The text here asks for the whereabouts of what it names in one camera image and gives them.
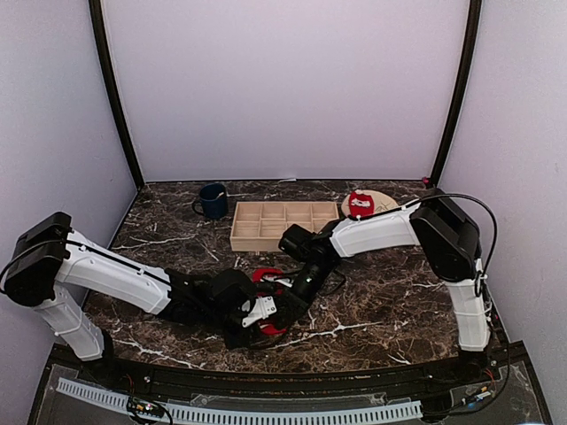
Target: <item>white wall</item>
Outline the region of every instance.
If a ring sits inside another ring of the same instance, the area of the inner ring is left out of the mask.
[[[527,345],[555,423],[567,423],[567,4],[483,7],[441,187],[497,214],[492,293],[511,339]]]
[[[0,3],[0,264],[58,210],[107,244],[135,194],[79,0]],[[27,422],[47,325],[0,297],[0,422]]]
[[[468,3],[105,1],[145,179],[421,179]]]

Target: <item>marble table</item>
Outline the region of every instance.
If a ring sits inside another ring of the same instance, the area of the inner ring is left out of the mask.
[[[237,201],[341,202],[355,189],[384,192],[398,202],[424,193],[420,182],[225,182],[229,216],[205,220],[191,210],[203,182],[144,187],[113,251],[156,267],[216,274],[234,267],[294,270],[282,253],[233,252],[229,234]],[[267,350],[228,351],[207,329],[161,321],[120,300],[92,292],[85,311],[113,337],[116,354],[152,364],[224,372],[306,373],[423,363],[457,354],[457,327],[446,288],[419,248],[345,259],[348,276],[336,293],[319,297],[290,334]]]

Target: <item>black pole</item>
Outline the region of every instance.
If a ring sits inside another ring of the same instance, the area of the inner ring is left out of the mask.
[[[461,112],[462,100],[464,99],[464,92],[467,88],[467,80],[469,79],[470,65],[472,64],[472,55],[475,50],[475,42],[477,40],[478,22],[480,21],[480,9],[482,0],[470,0],[469,4],[469,17],[467,18],[467,29],[464,33],[464,42],[462,45],[461,62],[459,63],[459,71],[457,79],[454,84],[453,98],[451,99],[451,106],[449,106],[449,114],[447,115],[447,122],[445,123],[445,130],[441,137],[435,164],[431,171],[431,176],[426,180],[429,187],[437,186],[443,173],[443,167],[447,162],[447,156],[451,149],[451,142],[453,141],[454,131],[457,127],[459,114]]]
[[[144,186],[144,177],[142,170],[138,164],[136,153],[134,152],[134,145],[128,132],[126,118],[122,110],[122,103],[118,94],[118,86],[114,78],[113,62],[111,61],[110,51],[108,50],[108,40],[106,39],[105,22],[103,20],[103,9],[100,0],[89,0],[90,20],[92,21],[92,29],[95,34],[95,43],[97,44],[98,61],[100,62],[100,69],[103,72],[105,79],[106,95],[110,102],[110,107],[113,111],[114,122],[118,130],[118,136],[124,155],[130,168],[130,173],[134,179],[134,183],[138,190]]]

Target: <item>wooden box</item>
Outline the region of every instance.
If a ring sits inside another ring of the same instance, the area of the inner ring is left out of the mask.
[[[239,202],[230,246],[232,251],[279,251],[282,234],[292,224],[317,233],[335,219],[338,209],[332,202]]]

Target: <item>dark blue mug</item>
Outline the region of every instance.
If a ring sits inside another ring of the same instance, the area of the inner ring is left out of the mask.
[[[197,209],[199,203],[203,211]],[[227,188],[220,183],[207,184],[198,193],[198,199],[193,201],[192,208],[196,214],[204,215],[208,219],[221,219],[229,212]]]

